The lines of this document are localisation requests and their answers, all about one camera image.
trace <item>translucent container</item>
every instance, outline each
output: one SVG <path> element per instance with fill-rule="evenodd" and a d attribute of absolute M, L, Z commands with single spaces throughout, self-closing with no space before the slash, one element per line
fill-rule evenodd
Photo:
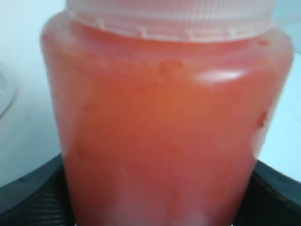
<path fill-rule="evenodd" d="M 273 1 L 69 0 L 42 48 L 79 226 L 230 226 L 293 60 Z"/>

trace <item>red liquid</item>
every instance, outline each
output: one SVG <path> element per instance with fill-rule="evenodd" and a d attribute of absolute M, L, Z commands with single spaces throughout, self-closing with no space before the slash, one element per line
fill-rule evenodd
<path fill-rule="evenodd" d="M 229 226 L 293 58 L 244 41 L 124 38 L 51 19 L 42 46 L 79 226 Z"/>

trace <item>jar contents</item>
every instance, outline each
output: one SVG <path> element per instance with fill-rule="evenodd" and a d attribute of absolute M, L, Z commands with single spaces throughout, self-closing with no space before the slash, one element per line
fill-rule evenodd
<path fill-rule="evenodd" d="M 277 29 L 169 42 L 67 12 L 42 48 L 78 226 L 230 226 L 293 60 Z"/>

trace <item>white surface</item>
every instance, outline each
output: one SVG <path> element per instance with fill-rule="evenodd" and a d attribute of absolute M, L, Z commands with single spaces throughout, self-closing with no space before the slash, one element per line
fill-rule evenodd
<path fill-rule="evenodd" d="M 44 164 L 60 152 L 46 71 L 39 47 L 45 21 L 63 9 L 64 0 L 0 0 L 0 62 L 15 74 L 17 104 L 5 123 L 13 123 L 0 142 L 0 186 Z M 276 16 L 290 12 L 283 4 Z M 301 29 L 288 29 L 297 37 Z M 296 55 L 260 159 L 301 181 L 301 56 Z"/>

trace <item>jar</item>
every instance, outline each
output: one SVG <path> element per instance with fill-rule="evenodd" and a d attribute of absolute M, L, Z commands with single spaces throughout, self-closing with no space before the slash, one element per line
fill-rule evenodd
<path fill-rule="evenodd" d="M 272 0 L 68 0 L 41 43 L 78 226 L 230 226 L 289 73 Z"/>

